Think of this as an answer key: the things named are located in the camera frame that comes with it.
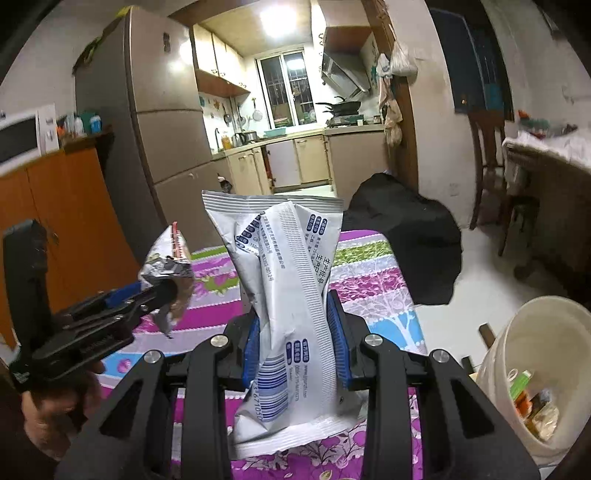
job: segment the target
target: plastic bag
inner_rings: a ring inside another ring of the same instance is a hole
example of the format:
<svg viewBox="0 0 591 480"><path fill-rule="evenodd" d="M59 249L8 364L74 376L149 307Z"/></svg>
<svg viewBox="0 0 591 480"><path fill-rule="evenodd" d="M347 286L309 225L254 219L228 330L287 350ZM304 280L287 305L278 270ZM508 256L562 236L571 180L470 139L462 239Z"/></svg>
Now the plastic bag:
<svg viewBox="0 0 591 480"><path fill-rule="evenodd" d="M203 192L260 321L259 370L236 412L235 458L326 438L360 420L361 398L337 383L326 291L339 199Z"/></svg>
<svg viewBox="0 0 591 480"><path fill-rule="evenodd" d="M154 242L138 274L142 290L157 285L164 279L177 284L177 298L170 305L154 310L152 321L161 332L168 334L183 316L194 290L195 274L191 256L177 222L170 225Z"/></svg>
<svg viewBox="0 0 591 480"><path fill-rule="evenodd" d="M418 72L417 64L408 54L408 47L399 41L394 41L392 57L390 58L390 72L399 77L410 77Z"/></svg>

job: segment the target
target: blue gripper pad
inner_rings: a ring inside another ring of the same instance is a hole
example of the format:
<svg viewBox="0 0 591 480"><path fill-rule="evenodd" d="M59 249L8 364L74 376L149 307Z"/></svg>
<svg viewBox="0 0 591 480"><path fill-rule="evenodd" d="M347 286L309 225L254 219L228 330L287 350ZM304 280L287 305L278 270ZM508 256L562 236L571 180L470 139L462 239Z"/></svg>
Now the blue gripper pad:
<svg viewBox="0 0 591 480"><path fill-rule="evenodd" d="M118 288L117 290L113 290L111 294L105 299L105 303L107 307L110 309L115 308L116 306L123 303L124 300L127 300L134 295L137 295L142 291L142 285L140 282L131 283L125 287Z"/></svg>
<svg viewBox="0 0 591 480"><path fill-rule="evenodd" d="M255 316L248 332L248 340L244 347L244 370L242 372L242 383L244 388L250 388L251 383L258 372L259 347L261 344L261 325L259 317Z"/></svg>
<svg viewBox="0 0 591 480"><path fill-rule="evenodd" d="M341 325L341 318L336 306L332 291L326 298L326 319L329 323L330 335L335 349L336 375L345 388L349 388L351 382L351 370L349 366L349 346L345 338L345 332Z"/></svg>

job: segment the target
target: barcode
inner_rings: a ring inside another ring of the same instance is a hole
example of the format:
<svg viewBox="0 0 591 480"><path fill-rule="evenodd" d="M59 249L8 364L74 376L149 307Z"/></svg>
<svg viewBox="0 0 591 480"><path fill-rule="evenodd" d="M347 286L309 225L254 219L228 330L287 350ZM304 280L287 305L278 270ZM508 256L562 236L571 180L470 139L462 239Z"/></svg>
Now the barcode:
<svg viewBox="0 0 591 480"><path fill-rule="evenodd" d="M256 380L262 421L273 421L288 406L287 370L283 355L270 357L259 369Z"/></svg>

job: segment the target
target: black bag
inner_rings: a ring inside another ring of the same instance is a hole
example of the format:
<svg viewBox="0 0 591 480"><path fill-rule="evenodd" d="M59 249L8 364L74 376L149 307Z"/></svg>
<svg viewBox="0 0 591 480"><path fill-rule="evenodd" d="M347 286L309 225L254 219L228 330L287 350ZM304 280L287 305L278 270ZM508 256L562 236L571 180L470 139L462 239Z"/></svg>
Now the black bag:
<svg viewBox="0 0 591 480"><path fill-rule="evenodd" d="M343 231L386 236L415 304L447 304L462 270L462 236L441 203L421 197L394 177L363 182L343 215Z"/></svg>

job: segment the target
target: microwave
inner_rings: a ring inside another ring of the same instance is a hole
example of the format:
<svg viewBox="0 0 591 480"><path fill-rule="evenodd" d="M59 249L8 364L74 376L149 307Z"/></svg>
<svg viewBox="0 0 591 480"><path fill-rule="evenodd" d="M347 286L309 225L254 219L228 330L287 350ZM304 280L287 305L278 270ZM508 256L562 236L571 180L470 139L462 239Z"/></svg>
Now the microwave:
<svg viewBox="0 0 591 480"><path fill-rule="evenodd" d="M0 176L59 148L54 104L0 118Z"/></svg>

